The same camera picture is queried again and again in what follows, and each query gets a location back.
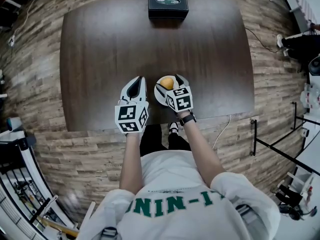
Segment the table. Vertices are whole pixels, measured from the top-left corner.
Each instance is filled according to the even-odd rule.
[[[121,89],[144,76],[147,124],[176,121],[156,81],[189,80],[198,119],[252,111],[254,81],[241,13],[231,0],[188,0],[184,21],[148,18],[148,0],[101,0],[64,16],[60,82],[68,131],[116,128]]]

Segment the white cable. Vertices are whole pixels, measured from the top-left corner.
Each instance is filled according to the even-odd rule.
[[[35,0],[32,0],[30,6],[29,6],[29,8],[28,8],[28,10],[26,11],[26,18],[25,18],[25,20],[24,20],[24,23],[22,24],[22,26],[19,26],[19,27],[14,31],[13,36],[16,34],[16,32],[17,32],[18,30],[22,29],[22,28],[24,27],[24,25],[26,24],[27,19],[28,19],[28,17],[29,17],[30,8],[31,8],[31,6],[33,5],[34,1],[35,1]]]
[[[217,143],[217,140],[219,139],[219,137],[220,137],[220,135],[225,131],[225,129],[230,125],[230,122],[231,122],[231,114],[229,115],[229,122],[228,122],[228,124],[224,127],[224,129],[222,130],[222,132],[218,135],[218,137],[216,138],[216,140],[215,140],[215,142],[214,142],[214,144],[213,144],[213,146],[212,146],[212,149],[214,149],[214,147],[215,147],[215,145],[216,145],[216,143]]]

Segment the hand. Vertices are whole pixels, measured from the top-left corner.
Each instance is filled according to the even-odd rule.
[[[190,115],[190,111],[186,110],[186,111],[178,112],[177,114],[178,114],[178,117],[180,119],[182,119],[182,118],[185,118],[186,116],[189,116]]]

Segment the black pants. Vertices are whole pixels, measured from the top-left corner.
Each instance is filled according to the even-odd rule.
[[[290,205],[291,207],[296,207],[301,199],[302,195],[300,195],[297,192],[294,192],[290,190],[288,187],[285,187],[284,185],[280,185],[279,189],[288,197],[281,193],[276,193],[275,196],[282,202],[285,203],[286,205]]]
[[[161,143],[162,131],[160,124],[147,125],[141,138],[140,143],[140,156],[143,157],[146,154],[168,150]],[[184,138],[176,133],[171,133],[168,138],[169,150],[187,150],[191,151],[190,145]]]
[[[310,62],[320,53],[320,36],[317,35],[283,38],[281,42],[289,49],[288,55],[296,60]]]

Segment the white t-shirt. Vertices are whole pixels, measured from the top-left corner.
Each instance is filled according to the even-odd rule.
[[[78,240],[272,240],[277,205],[241,174],[218,174],[208,188],[190,151],[165,150],[141,158],[144,187],[110,191]]]

